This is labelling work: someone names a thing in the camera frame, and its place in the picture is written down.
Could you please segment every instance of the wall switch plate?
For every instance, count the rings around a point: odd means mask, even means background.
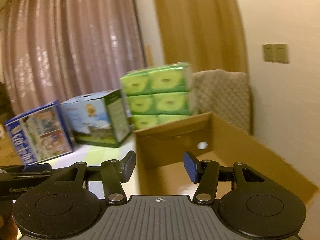
[[[264,61],[273,62],[275,61],[275,50],[274,44],[264,44],[263,46],[263,54],[264,54]]]
[[[289,63],[288,57],[288,45],[287,44],[275,44],[275,61],[280,63]]]

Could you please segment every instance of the open cardboard box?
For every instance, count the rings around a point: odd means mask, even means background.
[[[178,195],[191,186],[182,162],[187,150],[199,160],[211,159],[220,166],[246,163],[305,204],[318,191],[275,152],[212,113],[135,131],[135,141],[141,195]],[[199,142],[206,142],[207,148],[198,149]],[[219,182],[216,198],[230,190],[229,182]]]
[[[22,165],[22,161],[6,133],[5,138],[0,138],[0,166],[8,165]]]

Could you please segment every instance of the white wall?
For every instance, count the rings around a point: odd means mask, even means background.
[[[135,0],[144,46],[150,45],[154,65],[163,65],[164,51],[154,0]]]
[[[320,187],[320,0],[238,0],[254,97],[254,133]],[[290,64],[262,60],[262,44],[289,45]],[[319,239],[320,197],[301,236]]]

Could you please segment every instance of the brown curtain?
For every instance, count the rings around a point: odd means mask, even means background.
[[[10,0],[2,60],[15,114],[119,88],[145,66],[133,0]]]
[[[246,48],[236,0],[155,0],[166,63],[194,71],[246,72]]]

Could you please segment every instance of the hand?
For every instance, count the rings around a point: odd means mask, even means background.
[[[0,236],[1,240],[16,240],[18,228],[12,217],[11,200],[0,202]]]

